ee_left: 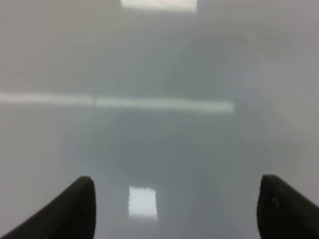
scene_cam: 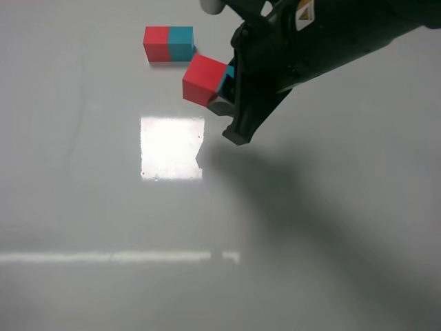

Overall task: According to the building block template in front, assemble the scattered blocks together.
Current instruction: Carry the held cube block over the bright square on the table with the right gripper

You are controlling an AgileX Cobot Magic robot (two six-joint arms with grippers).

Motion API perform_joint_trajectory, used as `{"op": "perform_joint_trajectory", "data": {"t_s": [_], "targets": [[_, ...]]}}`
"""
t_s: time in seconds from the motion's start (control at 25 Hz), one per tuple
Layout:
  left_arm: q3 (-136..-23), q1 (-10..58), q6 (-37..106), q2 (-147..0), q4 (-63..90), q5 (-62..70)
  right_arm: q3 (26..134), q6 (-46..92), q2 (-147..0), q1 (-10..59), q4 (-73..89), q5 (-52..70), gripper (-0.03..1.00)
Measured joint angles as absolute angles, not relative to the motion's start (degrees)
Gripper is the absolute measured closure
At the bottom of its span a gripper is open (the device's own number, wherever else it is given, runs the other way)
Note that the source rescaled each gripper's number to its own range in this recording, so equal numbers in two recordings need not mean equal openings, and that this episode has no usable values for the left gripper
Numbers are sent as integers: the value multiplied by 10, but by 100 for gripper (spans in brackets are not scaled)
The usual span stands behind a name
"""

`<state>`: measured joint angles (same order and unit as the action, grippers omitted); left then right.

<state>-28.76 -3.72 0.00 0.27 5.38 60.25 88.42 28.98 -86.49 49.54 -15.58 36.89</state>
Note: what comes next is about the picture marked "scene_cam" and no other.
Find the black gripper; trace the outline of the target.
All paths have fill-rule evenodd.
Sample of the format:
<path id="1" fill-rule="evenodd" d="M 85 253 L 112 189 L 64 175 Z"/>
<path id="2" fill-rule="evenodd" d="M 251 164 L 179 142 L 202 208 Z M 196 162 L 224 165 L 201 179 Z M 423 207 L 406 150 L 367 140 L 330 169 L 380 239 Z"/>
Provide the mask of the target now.
<path id="1" fill-rule="evenodd" d="M 375 52 L 420 27 L 440 28 L 439 1 L 226 1 L 242 19 L 232 37 L 235 78 L 207 109 L 233 117 L 223 136 L 248 144 L 294 86 Z"/>

